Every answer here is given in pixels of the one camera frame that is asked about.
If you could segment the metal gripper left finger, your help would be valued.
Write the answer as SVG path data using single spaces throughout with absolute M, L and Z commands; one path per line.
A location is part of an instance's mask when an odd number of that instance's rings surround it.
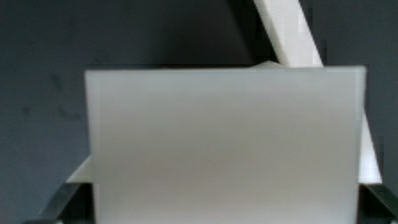
M 89 224 L 84 204 L 79 203 L 84 187 L 77 183 L 61 186 L 39 215 L 23 224 Z

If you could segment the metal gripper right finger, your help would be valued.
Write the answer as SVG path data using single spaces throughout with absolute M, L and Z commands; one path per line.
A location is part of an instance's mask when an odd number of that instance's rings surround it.
M 398 224 L 398 196 L 382 184 L 361 185 L 358 224 Z

